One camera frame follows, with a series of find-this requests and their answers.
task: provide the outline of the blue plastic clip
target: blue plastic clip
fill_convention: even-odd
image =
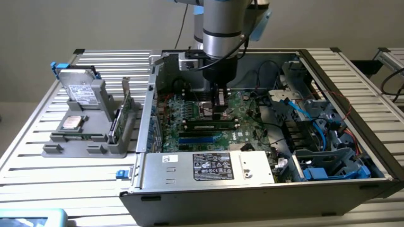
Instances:
[[[129,170],[119,170],[117,172],[117,179],[129,179],[130,178],[130,171]]]
[[[71,66],[71,64],[69,64],[69,63],[59,63],[57,68],[58,69],[67,69],[70,66]]]
[[[329,176],[325,168],[307,168],[303,170],[305,177],[309,181],[325,180],[346,180],[346,179],[366,179],[371,178],[371,171],[369,167],[362,166],[358,171],[353,171],[346,175]]]
[[[205,12],[203,6],[194,6],[194,14],[201,15]]]
[[[57,79],[59,79],[59,75],[58,75],[58,72],[57,72],[57,62],[55,61],[51,63],[51,69],[53,69],[53,72],[57,76]]]
[[[250,35],[250,40],[251,41],[259,41],[261,38],[262,38],[262,35],[265,33],[265,30],[266,30],[266,27],[267,27],[267,24],[269,24],[269,20],[270,20],[270,17],[273,15],[273,10],[269,9],[259,24],[257,25],[255,27],[255,30],[253,31],[251,35]]]

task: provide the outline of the robotic arm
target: robotic arm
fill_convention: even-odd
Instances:
[[[181,54],[179,67],[181,70],[203,70],[203,77],[211,82],[214,113],[221,116],[227,109],[226,85],[235,79],[238,72],[237,55],[242,45],[249,45],[250,36],[259,22],[270,18],[270,14],[266,14],[270,1],[177,0],[177,2],[203,6],[195,15],[195,39],[203,44],[203,53],[190,50]]]

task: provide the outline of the warning label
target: warning label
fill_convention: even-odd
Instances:
[[[230,153],[194,154],[194,179],[197,181],[234,180]]]
[[[95,92],[90,85],[70,85],[70,89],[81,105],[98,105]]]

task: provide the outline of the sticker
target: sticker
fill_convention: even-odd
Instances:
[[[195,126],[194,128],[195,128],[195,129],[214,129],[215,126],[213,126],[213,125],[206,125],[206,126]]]
[[[285,166],[289,164],[289,159],[281,157],[278,159],[278,165],[275,166],[277,168],[285,168]]]
[[[179,155],[163,155],[163,163],[165,162],[178,162]]]
[[[98,105],[95,92],[90,85],[70,85],[71,94],[81,105]]]
[[[194,154],[194,179],[197,181],[234,180],[230,153]]]

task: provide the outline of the blue cable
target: blue cable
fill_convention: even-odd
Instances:
[[[309,119],[313,121],[313,117],[310,115],[310,113],[307,111],[305,111],[303,109],[299,108],[299,106],[297,106],[291,101],[289,102],[290,106],[294,107],[299,112],[302,112],[307,117]],[[317,130],[319,131],[321,133],[321,136],[322,136],[322,140],[323,140],[323,151],[326,151],[326,137],[325,137],[325,134],[323,134],[323,131],[318,125],[318,123],[314,121],[314,126],[317,128]]]

